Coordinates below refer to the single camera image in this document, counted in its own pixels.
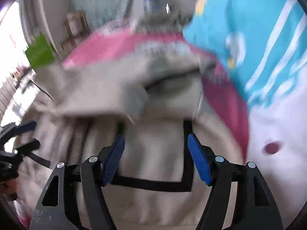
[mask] blue t-shirt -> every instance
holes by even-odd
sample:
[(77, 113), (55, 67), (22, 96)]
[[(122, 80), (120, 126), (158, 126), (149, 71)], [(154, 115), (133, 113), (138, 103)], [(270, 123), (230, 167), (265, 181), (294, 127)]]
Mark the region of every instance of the blue t-shirt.
[(198, 0), (183, 36), (218, 56), (249, 108), (265, 108), (297, 86), (306, 23), (297, 0)]

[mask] metal screw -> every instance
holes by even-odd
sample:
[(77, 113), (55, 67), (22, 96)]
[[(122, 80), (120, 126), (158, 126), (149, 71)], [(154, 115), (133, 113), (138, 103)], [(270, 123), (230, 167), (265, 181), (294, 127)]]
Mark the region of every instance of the metal screw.
[(91, 156), (90, 159), (89, 159), (90, 163), (94, 163), (94, 162), (96, 162), (97, 160), (98, 160), (98, 157), (97, 157), (97, 156)]
[(222, 163), (224, 161), (224, 158), (222, 156), (216, 156), (215, 160), (219, 163)]
[(56, 165), (56, 167), (57, 168), (63, 168), (65, 166), (65, 163), (58, 163), (57, 165)]
[(248, 166), (252, 169), (254, 169), (256, 167), (256, 164), (254, 164), (253, 162), (249, 162)]

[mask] pink cloth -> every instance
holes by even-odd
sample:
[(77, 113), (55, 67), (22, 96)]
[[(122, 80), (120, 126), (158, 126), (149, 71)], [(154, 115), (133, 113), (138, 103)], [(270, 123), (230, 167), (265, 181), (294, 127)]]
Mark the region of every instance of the pink cloth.
[[(65, 68), (83, 67), (95, 62), (121, 58), (143, 51), (175, 51), (179, 54), (201, 53), (188, 44), (181, 34), (133, 34), (129, 28), (114, 32), (104, 27), (94, 32), (63, 62)], [(248, 114), (246, 103), (239, 96), (221, 64), (212, 77), (203, 77), (204, 95), (242, 148), (245, 158), (248, 145)]]

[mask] white stripe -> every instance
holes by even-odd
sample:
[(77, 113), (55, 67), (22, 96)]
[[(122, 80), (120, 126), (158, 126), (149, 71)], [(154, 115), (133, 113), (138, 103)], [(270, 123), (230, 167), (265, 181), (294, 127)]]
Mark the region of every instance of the white stripe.
[(253, 100), (261, 95), (261, 90), (258, 90), (256, 92), (253, 92), (250, 96), (250, 98), (248, 99), (248, 104), (250, 104), (251, 102), (253, 102)]
[(303, 53), (302, 57), (291, 67), (290, 74), (295, 73), (307, 62), (307, 49)]
[(277, 89), (277, 91), (275, 92), (274, 96), (273, 96), (273, 101), (280, 98), (282, 95), (284, 95), (287, 91), (289, 91), (295, 83), (295, 79), (291, 78), (286, 80), (285, 82), (283, 82), (279, 88)]
[(250, 80), (246, 83), (245, 89), (244, 89), (245, 91), (248, 91), (254, 85), (254, 83), (257, 81), (260, 74), (262, 73), (262, 71), (265, 67), (265, 64), (267, 62), (268, 56), (269, 56), (275, 42), (277, 41), (277, 38), (279, 37), (280, 32), (282, 31), (282, 29), (283, 29), (283, 27), (286, 23), (286, 20), (287, 20), (289, 14), (290, 14), (290, 11), (291, 11), (292, 7), (295, 5), (295, 3), (297, 3), (297, 0), (287, 0), (284, 7), (282, 8), (281, 13), (280, 13), (280, 15), (277, 19), (277, 22), (276, 22), (276, 24), (275, 24), (275, 26), (274, 26), (274, 28), (271, 32), (271, 35), (268, 39), (263, 58), (262, 58), (260, 64), (258, 65), (256, 71), (254, 72), (254, 74), (250, 78)]
[(265, 99), (265, 96), (267, 95), (269, 90), (274, 85), (276, 78), (277, 78), (277, 75), (282, 71), (282, 69), (288, 64), (289, 60), (292, 58), (295, 50), (297, 49), (298, 40), (299, 40), (300, 36), (302, 35), (303, 31), (305, 30), (306, 25), (307, 25), (307, 16), (306, 16), (306, 14), (304, 14), (302, 19), (298, 23), (295, 31), (294, 31), (294, 35), (293, 35), (293, 38), (290, 42), (288, 49), (286, 50), (284, 56), (281, 58), (279, 63), (274, 68), (273, 72), (271, 73), (271, 75), (269, 77), (268, 82), (266, 83), (266, 85), (263, 88), (263, 93), (261, 95), (262, 100)]

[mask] black strap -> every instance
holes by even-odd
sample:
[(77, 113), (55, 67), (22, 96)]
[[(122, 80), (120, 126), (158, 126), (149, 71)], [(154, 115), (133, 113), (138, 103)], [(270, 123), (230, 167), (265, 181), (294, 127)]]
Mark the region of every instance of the black strap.
[[(117, 133), (123, 132), (123, 124), (118, 124)], [(188, 150), (188, 136), (193, 133), (192, 121), (185, 120), (183, 122), (184, 132), (184, 152), (183, 152), (183, 173), (180, 182), (163, 182), (163, 181), (151, 181), (139, 178), (125, 177), (119, 174), (118, 169), (115, 172), (114, 178), (111, 182), (113, 185), (163, 191), (163, 192), (190, 192), (193, 184), (194, 177), (194, 162)]]
[(35, 155), (34, 153), (29, 153), (27, 155), (29, 158), (31, 158), (33, 161), (37, 162), (40, 165), (45, 166), (46, 168), (50, 169), (50, 161), (46, 160), (44, 158), (39, 157), (38, 155)]

